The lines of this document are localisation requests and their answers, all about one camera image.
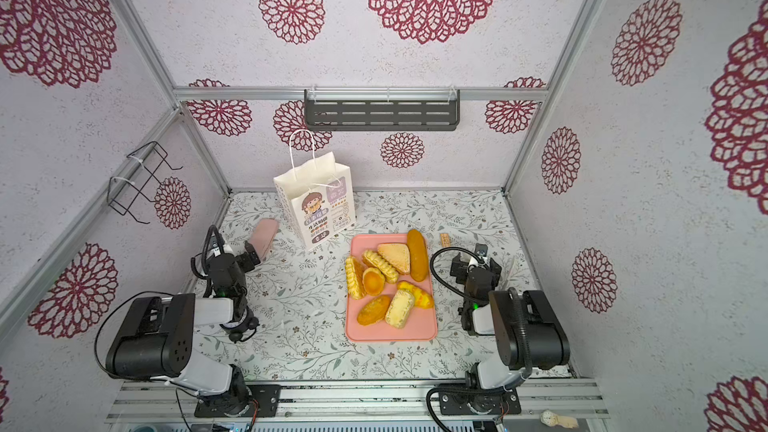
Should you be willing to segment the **golden oval bread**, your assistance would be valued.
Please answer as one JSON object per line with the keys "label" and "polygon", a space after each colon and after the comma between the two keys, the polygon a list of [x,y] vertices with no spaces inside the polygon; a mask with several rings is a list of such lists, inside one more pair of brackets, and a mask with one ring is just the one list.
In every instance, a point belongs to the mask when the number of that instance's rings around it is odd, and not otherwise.
{"label": "golden oval bread", "polygon": [[389,309],[391,297],[379,295],[367,302],[357,315],[357,323],[361,326],[370,326],[383,320]]}

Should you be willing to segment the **yellow orange swirl bun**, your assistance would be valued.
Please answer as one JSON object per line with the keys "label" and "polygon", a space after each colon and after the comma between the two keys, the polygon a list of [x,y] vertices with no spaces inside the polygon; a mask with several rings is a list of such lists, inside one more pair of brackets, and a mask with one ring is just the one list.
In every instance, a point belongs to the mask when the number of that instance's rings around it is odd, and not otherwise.
{"label": "yellow orange swirl bun", "polygon": [[432,309],[434,307],[434,298],[432,295],[411,282],[400,281],[397,283],[397,289],[411,293],[414,296],[414,306],[416,308]]}

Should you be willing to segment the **pale rectangular bread roll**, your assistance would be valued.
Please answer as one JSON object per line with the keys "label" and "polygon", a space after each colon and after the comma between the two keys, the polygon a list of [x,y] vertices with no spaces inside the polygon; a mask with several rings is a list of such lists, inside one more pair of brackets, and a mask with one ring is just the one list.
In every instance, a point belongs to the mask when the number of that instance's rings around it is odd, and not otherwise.
{"label": "pale rectangular bread roll", "polygon": [[414,296],[411,293],[405,290],[397,290],[391,299],[385,316],[385,322],[397,329],[404,328],[414,308],[414,301]]}

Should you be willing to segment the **ridged yellow corn bread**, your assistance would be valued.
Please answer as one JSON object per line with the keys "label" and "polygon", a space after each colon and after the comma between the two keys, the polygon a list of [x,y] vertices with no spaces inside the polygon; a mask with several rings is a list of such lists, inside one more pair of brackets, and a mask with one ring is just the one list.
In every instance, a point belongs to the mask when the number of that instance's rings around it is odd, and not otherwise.
{"label": "ridged yellow corn bread", "polygon": [[344,265],[348,297],[354,300],[362,299],[366,293],[362,285],[364,267],[360,260],[349,256]]}

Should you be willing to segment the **braided yellow bread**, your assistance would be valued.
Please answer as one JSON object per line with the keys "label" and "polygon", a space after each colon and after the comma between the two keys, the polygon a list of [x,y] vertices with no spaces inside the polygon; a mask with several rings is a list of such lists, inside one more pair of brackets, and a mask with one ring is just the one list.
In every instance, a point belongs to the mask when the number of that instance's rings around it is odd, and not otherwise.
{"label": "braided yellow bread", "polygon": [[387,283],[394,284],[399,279],[397,269],[374,250],[365,250],[362,255],[363,263],[372,268],[377,268],[385,277]]}

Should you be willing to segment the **round egg tart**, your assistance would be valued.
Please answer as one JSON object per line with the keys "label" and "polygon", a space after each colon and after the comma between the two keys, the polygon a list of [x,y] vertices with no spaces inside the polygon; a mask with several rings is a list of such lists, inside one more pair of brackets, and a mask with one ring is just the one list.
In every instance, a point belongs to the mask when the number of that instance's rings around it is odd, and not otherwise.
{"label": "round egg tart", "polygon": [[386,277],[378,268],[369,267],[364,270],[362,276],[362,286],[367,295],[380,295],[383,292],[386,284]]}

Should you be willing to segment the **small cream figurine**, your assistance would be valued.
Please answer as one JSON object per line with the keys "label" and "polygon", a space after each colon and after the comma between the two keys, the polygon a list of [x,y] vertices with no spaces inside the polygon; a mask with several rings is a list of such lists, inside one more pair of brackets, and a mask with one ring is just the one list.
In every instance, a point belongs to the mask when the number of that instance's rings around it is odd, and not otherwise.
{"label": "small cream figurine", "polygon": [[551,410],[543,411],[539,416],[540,422],[547,427],[561,427],[564,429],[575,430],[579,428],[578,420],[575,417],[557,414]]}

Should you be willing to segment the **triangular toast slice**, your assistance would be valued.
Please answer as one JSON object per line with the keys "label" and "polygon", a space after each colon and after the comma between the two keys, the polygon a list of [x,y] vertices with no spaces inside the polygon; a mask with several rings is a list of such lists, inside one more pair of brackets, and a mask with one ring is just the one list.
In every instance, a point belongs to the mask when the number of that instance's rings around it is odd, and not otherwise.
{"label": "triangular toast slice", "polygon": [[383,243],[377,246],[377,253],[391,264],[400,274],[411,273],[411,257],[404,243]]}

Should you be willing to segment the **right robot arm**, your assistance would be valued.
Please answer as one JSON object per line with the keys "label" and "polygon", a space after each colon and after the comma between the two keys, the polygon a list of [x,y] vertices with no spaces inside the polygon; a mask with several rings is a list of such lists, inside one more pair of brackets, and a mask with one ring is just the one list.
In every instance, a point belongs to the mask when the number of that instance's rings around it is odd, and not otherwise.
{"label": "right robot arm", "polygon": [[464,287],[458,309],[461,326],[471,336],[492,336],[497,352],[465,374],[462,391],[441,392],[445,415],[518,414],[517,388],[535,368],[549,370],[568,363],[570,345],[543,291],[499,290],[501,267],[476,252],[456,255],[450,275]]}

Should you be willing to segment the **dark grey wall shelf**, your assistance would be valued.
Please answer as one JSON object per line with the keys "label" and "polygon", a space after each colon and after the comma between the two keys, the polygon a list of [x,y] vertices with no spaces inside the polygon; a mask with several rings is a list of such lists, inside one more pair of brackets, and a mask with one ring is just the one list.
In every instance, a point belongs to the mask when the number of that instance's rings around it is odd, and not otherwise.
{"label": "dark grey wall shelf", "polygon": [[436,99],[322,98],[304,91],[304,119],[313,132],[445,132],[460,122],[460,92]]}

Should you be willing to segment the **pink plastic tray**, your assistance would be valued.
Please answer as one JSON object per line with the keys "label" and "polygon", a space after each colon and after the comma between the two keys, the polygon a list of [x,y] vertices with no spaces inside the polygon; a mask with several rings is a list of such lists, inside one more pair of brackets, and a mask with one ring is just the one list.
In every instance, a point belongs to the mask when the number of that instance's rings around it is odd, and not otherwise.
{"label": "pink plastic tray", "polygon": [[349,297],[345,332],[352,342],[430,341],[438,335],[432,280],[399,274],[394,283],[382,279],[379,293]]}

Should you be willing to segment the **long orange baguette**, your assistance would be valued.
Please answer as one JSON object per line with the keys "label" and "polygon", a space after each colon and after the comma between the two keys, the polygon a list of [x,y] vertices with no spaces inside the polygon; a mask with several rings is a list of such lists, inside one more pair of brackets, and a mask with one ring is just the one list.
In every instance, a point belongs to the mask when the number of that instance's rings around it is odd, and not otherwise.
{"label": "long orange baguette", "polygon": [[410,276],[416,282],[422,282],[429,276],[429,255],[423,235],[416,229],[407,233],[407,246],[410,252]]}

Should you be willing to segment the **black alarm clock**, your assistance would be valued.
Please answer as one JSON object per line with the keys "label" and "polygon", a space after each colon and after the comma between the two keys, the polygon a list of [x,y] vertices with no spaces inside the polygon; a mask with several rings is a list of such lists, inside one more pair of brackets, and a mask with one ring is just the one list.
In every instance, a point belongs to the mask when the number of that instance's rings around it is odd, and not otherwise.
{"label": "black alarm clock", "polygon": [[250,317],[237,327],[227,328],[228,338],[233,343],[240,343],[250,340],[258,330],[259,319]]}

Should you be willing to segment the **white printed paper bag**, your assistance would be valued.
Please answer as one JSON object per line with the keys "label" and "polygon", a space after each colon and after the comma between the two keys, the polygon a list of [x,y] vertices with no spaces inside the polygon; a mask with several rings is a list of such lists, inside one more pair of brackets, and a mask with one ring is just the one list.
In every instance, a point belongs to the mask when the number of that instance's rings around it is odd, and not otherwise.
{"label": "white printed paper bag", "polygon": [[308,250],[357,222],[351,169],[332,152],[292,163],[273,182],[288,224]]}

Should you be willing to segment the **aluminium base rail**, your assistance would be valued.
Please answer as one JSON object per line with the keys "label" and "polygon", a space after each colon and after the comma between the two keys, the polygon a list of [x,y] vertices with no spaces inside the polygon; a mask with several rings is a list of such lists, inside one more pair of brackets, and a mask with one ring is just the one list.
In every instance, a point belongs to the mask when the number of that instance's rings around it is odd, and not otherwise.
{"label": "aluminium base rail", "polygon": [[[249,384],[259,403],[259,421],[405,421],[430,419],[426,395],[432,388],[459,380],[258,381]],[[534,378],[501,398],[454,399],[443,393],[431,398],[435,415],[446,420],[538,419],[546,411],[575,419],[609,419],[610,413],[592,379]],[[107,424],[140,422],[190,423],[213,421],[198,417],[202,403],[170,387],[123,385],[106,415]]]}

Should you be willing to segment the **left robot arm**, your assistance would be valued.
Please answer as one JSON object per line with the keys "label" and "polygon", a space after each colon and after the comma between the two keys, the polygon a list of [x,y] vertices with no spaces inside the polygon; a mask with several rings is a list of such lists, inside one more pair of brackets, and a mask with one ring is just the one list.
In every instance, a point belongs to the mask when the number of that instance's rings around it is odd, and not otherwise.
{"label": "left robot arm", "polygon": [[234,254],[227,246],[202,252],[206,291],[132,301],[110,345],[104,369],[113,378],[162,382],[192,394],[212,417],[238,417],[258,407],[242,370],[197,351],[197,326],[218,325],[233,343],[251,338],[259,320],[247,300],[245,274],[261,262],[250,243]]}

